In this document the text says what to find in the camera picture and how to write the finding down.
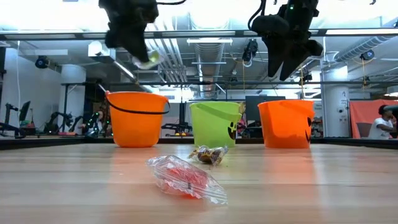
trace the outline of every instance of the white column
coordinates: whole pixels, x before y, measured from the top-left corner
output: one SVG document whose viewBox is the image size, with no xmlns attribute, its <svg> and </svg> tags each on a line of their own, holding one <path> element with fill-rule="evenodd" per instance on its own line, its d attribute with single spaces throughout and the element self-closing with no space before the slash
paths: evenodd
<svg viewBox="0 0 398 224">
<path fill-rule="evenodd" d="M 342 82 L 348 80 L 348 67 L 342 65 L 322 71 L 323 81 Z M 347 85 L 323 85 L 322 94 L 325 137 L 349 137 L 349 89 Z"/>
<path fill-rule="evenodd" d="M 82 83 L 86 81 L 86 69 L 79 65 L 63 65 L 61 72 L 61 83 Z M 71 113 L 72 116 L 83 116 L 84 105 L 85 105 L 85 86 L 70 85 L 68 88 L 68 98 L 67 98 L 67 114 Z M 61 86 L 60 90 L 60 104 L 59 112 L 63 113 L 65 99 L 65 86 Z M 77 127 L 81 124 L 82 120 L 79 121 L 75 128 L 75 132 L 81 134 L 81 129 Z M 58 125 L 62 125 L 62 118 L 58 117 Z"/>
</svg>

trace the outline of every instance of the orange bucket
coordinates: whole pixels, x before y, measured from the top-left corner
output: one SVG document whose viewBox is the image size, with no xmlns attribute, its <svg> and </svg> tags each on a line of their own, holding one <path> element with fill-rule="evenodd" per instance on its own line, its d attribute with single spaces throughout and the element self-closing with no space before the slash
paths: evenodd
<svg viewBox="0 0 398 224">
<path fill-rule="evenodd" d="M 266 147 L 310 147 L 311 124 L 315 116 L 312 101 L 278 100 L 260 103 L 258 107 Z"/>
<path fill-rule="evenodd" d="M 165 104 L 160 95 L 142 92 L 106 92 L 111 108 L 113 140 L 120 147 L 152 147 L 159 141 Z"/>
</svg>

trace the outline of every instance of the green bucket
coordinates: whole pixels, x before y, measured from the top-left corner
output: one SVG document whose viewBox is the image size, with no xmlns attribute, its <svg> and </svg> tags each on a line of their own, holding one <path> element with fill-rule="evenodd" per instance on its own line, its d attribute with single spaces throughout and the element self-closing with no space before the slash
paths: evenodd
<svg viewBox="0 0 398 224">
<path fill-rule="evenodd" d="M 242 117 L 238 103 L 194 103 L 190 109 L 196 146 L 235 146 L 236 123 Z"/>
</svg>

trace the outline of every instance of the monitor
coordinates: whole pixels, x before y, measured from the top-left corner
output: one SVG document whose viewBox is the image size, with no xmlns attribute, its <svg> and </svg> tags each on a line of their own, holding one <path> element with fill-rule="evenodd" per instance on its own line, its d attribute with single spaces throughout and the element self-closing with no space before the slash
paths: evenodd
<svg viewBox="0 0 398 224">
<path fill-rule="evenodd" d="M 284 96 L 246 96 L 246 120 L 247 121 L 260 121 L 260 112 L 258 104 L 275 101 L 286 100 Z"/>
<path fill-rule="evenodd" d="M 29 111 L 30 101 L 24 103 L 19 113 L 19 121 L 25 121 L 27 112 Z"/>
</svg>

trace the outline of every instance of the wooden table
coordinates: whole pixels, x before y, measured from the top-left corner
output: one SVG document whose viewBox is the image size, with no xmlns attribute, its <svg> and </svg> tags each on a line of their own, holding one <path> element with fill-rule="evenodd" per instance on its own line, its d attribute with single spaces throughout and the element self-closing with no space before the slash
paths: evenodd
<svg viewBox="0 0 398 224">
<path fill-rule="evenodd" d="M 219 167 L 198 165 L 229 204 L 163 194 L 148 158 L 192 146 L 82 144 L 0 152 L 0 223 L 398 223 L 398 151 L 238 145 Z"/>
</svg>

